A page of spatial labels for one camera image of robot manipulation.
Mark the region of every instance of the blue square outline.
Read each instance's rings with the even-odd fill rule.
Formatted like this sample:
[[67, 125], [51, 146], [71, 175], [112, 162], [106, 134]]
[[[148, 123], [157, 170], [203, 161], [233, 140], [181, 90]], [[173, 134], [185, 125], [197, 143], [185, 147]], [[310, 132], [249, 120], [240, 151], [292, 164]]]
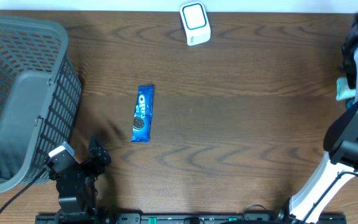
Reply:
[[[190, 29], [190, 28], [189, 28], [189, 25], [187, 24], [187, 20], [186, 20], [185, 8], [186, 8], [186, 7], [190, 7], [190, 6], [195, 6], [195, 5], [199, 5], [199, 6], [201, 7], [201, 10], [202, 10], [202, 12], [203, 12], [203, 17], [204, 17], [204, 25]], [[195, 30], [195, 29], [199, 29], [199, 28], [202, 28], [202, 27], [206, 26], [205, 12], [204, 12], [203, 6], [202, 6], [200, 3], [195, 3], [195, 4], [191, 4], [191, 5], [188, 5], [188, 6], [183, 7], [182, 13], [183, 13], [183, 17], [185, 18], [185, 22], [186, 22], [187, 29], [189, 29], [189, 30]]]

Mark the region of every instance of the blue object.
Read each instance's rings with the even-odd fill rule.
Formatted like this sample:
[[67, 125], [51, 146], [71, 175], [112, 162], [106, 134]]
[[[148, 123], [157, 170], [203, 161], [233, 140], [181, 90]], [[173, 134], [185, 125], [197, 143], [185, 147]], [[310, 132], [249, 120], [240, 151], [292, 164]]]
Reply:
[[149, 142], [153, 118], [153, 93], [153, 86], [139, 87], [131, 142]]

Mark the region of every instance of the white backdrop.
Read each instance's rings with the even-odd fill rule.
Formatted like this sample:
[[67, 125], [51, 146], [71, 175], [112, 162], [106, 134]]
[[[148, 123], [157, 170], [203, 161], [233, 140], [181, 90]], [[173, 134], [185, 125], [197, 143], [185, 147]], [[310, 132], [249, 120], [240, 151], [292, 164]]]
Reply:
[[[184, 0], [0, 0], [0, 9], [178, 11]], [[202, 0], [209, 12], [358, 11], [358, 0]]]

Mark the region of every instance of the green connector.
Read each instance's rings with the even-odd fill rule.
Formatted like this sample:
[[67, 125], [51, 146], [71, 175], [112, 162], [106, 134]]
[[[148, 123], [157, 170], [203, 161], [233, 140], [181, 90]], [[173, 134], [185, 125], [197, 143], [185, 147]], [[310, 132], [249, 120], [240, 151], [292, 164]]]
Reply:
[[157, 224], [157, 218], [149, 218], [149, 224]]

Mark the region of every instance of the basket bottom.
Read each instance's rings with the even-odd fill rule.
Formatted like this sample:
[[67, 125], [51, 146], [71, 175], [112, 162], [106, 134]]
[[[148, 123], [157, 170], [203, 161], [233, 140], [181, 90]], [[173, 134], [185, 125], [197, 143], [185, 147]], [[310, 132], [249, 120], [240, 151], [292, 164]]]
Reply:
[[10, 179], [22, 167], [36, 118], [47, 95], [49, 78], [47, 72], [24, 72], [12, 86], [0, 118], [2, 179]]

